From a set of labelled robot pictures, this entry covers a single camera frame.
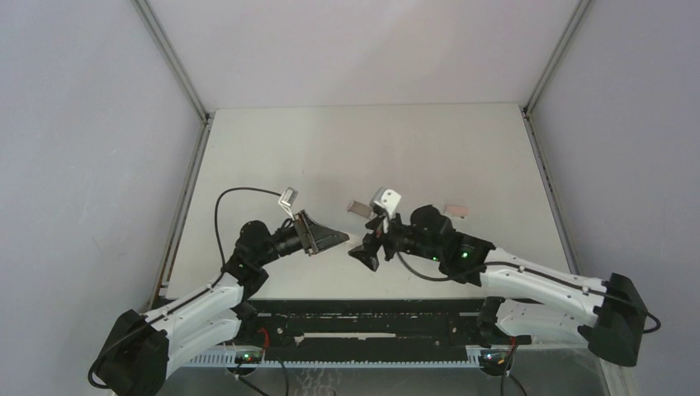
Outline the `pink stapler top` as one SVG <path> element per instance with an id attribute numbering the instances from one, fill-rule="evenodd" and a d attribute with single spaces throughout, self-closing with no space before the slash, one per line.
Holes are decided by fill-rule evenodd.
<path id="1" fill-rule="evenodd" d="M 465 205 L 445 205 L 443 213 L 454 218 L 465 219 L 470 209 Z"/>

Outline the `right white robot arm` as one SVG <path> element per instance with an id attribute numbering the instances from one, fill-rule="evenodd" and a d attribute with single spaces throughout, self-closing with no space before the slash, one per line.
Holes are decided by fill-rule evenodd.
<path id="1" fill-rule="evenodd" d="M 366 227 L 368 234 L 348 254 L 371 271 L 380 265 L 380 250 L 387 261 L 405 263 L 408 255 L 430 259 L 438 264 L 440 281 L 513 292 L 551 307 L 575 321 L 576 333 L 597 357 L 636 366 L 646 321 L 654 315 L 630 278 L 612 273 L 604 280 L 537 265 L 456 230 L 431 205 L 416 209 L 408 224 L 379 210 Z"/>

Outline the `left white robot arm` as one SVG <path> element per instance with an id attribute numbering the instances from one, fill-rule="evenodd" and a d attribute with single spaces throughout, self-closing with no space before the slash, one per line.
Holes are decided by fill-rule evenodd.
<path id="1" fill-rule="evenodd" d="M 269 275 L 264 267 L 296 252 L 309 256 L 349 240 L 301 210 L 271 232 L 259 220 L 241 229 L 220 274 L 190 294 L 146 313 L 130 309 L 115 321 L 87 370 L 88 383 L 117 395 L 155 395 L 170 375 L 203 351 L 234 339 L 251 342 L 258 322 L 248 299 Z"/>

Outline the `black front mounting rail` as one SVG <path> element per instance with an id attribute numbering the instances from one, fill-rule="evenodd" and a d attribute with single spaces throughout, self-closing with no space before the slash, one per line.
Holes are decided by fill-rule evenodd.
<path id="1" fill-rule="evenodd" d="M 479 366 L 478 351 L 532 344 L 497 328 L 501 298 L 257 299 L 205 323 L 186 364 Z"/>

